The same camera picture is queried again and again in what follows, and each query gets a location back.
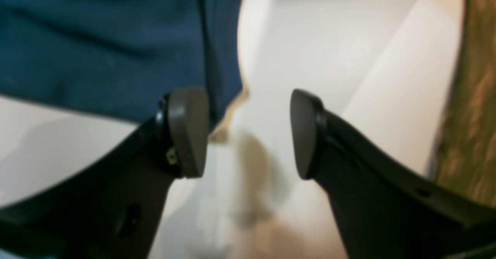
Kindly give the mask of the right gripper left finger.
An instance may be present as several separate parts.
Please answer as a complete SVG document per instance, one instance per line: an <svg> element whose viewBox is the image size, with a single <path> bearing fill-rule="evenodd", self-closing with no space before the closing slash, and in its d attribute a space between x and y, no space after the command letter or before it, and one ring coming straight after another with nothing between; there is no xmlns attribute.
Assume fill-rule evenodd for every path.
<svg viewBox="0 0 496 259"><path fill-rule="evenodd" d="M145 259L168 191L205 169L209 99L174 89L109 154L76 176L1 208L1 250L27 259Z"/></svg>

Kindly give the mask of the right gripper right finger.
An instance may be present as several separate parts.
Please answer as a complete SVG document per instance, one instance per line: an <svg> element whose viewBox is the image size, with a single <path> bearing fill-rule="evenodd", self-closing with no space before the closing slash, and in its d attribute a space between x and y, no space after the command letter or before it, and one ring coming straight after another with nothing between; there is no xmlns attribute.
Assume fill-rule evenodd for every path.
<svg viewBox="0 0 496 259"><path fill-rule="evenodd" d="M296 168L327 193L350 259L494 259L496 213L410 171L293 90Z"/></svg>

